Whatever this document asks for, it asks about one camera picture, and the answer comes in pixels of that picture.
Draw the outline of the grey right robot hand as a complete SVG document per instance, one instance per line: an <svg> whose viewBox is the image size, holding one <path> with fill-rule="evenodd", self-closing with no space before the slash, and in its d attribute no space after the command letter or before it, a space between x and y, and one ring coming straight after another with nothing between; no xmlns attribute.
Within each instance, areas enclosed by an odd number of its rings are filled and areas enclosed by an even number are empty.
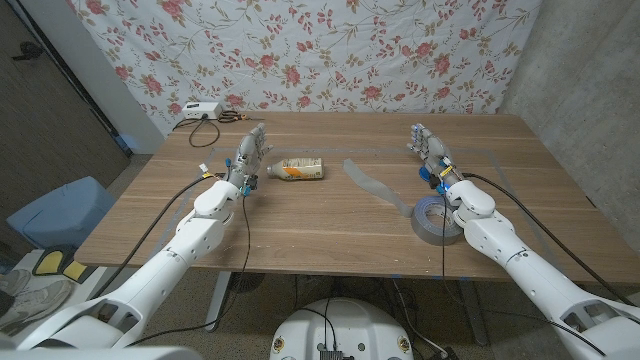
<svg viewBox="0 0 640 360"><path fill-rule="evenodd" d="M407 148L423 161L419 174L432 189L446 193L451 186L464 179L456 169L449 148L422 124L411 126L411 141Z"/></svg>

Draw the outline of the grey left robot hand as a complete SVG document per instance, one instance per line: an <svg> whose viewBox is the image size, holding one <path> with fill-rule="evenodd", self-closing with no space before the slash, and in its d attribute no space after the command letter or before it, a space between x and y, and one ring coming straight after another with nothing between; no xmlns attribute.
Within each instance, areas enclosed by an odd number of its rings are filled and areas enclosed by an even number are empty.
<svg viewBox="0 0 640 360"><path fill-rule="evenodd" d="M241 188L246 180L255 175L262 159L273 149L266 144L266 126L259 123L241 140L228 170L226 181Z"/></svg>

